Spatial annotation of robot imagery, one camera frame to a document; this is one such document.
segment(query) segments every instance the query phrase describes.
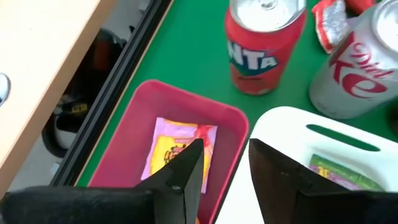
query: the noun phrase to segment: diet coke logo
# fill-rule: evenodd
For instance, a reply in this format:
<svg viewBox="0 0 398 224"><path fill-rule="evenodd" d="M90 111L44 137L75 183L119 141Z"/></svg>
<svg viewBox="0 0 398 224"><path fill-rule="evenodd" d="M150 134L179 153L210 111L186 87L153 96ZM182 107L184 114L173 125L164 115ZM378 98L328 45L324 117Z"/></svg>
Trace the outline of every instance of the diet coke logo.
<svg viewBox="0 0 398 224"><path fill-rule="evenodd" d="M348 49L347 59L351 63L341 58ZM371 59L371 49L364 43L355 42L354 32L350 33L329 61L330 67L336 66L333 79L343 87L345 92L358 98L369 99L374 98L378 93L384 93L387 87L377 80L387 77L393 71L379 69L377 67L379 62L372 63Z"/></svg>

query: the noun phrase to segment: snack packet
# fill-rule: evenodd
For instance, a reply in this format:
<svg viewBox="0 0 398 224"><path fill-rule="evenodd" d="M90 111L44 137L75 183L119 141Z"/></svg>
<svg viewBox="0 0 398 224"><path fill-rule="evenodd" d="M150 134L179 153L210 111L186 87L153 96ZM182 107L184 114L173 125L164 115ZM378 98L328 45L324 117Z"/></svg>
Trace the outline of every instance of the snack packet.
<svg viewBox="0 0 398 224"><path fill-rule="evenodd" d="M330 54L349 31L344 0L321 0L312 8L315 30L326 53Z"/></svg>
<svg viewBox="0 0 398 224"><path fill-rule="evenodd" d="M205 145L205 161L201 192L206 193L208 172L216 140L217 126L179 123L156 118L154 138L141 180L156 173L195 139L202 138Z"/></svg>
<svg viewBox="0 0 398 224"><path fill-rule="evenodd" d="M310 170L349 190L385 191L378 183L345 166L314 154L310 161Z"/></svg>

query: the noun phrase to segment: pink plastic bin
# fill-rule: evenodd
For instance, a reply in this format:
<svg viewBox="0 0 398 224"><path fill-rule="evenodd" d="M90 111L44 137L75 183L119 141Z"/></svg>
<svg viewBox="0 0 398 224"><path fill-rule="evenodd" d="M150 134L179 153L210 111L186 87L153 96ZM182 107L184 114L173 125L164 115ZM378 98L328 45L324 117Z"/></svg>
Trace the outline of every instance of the pink plastic bin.
<svg viewBox="0 0 398 224"><path fill-rule="evenodd" d="M248 134L248 120L236 108L157 80L137 88L89 186L133 187L141 181L156 117L218 126L207 191L198 211L201 224L214 223Z"/></svg>

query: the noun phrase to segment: diet coke can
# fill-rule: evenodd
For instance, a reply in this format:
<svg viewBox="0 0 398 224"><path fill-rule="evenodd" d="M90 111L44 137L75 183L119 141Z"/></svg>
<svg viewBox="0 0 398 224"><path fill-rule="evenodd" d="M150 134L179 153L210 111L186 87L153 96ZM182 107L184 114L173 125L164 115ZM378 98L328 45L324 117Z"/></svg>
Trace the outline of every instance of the diet coke can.
<svg viewBox="0 0 398 224"><path fill-rule="evenodd" d="M229 70L241 91L273 90L305 25L305 0L230 0Z"/></svg>
<svg viewBox="0 0 398 224"><path fill-rule="evenodd" d="M355 118L398 96L398 0L360 15L310 85L313 105L336 119Z"/></svg>

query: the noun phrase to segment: fanta can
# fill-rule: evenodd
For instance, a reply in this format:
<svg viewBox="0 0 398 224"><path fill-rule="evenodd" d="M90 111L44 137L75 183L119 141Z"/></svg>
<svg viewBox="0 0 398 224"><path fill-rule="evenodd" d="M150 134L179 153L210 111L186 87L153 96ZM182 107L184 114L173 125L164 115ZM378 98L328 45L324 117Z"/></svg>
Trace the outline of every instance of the fanta can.
<svg viewBox="0 0 398 224"><path fill-rule="evenodd" d="M265 94L278 85L305 26L305 0L230 0L225 27L233 83Z"/></svg>

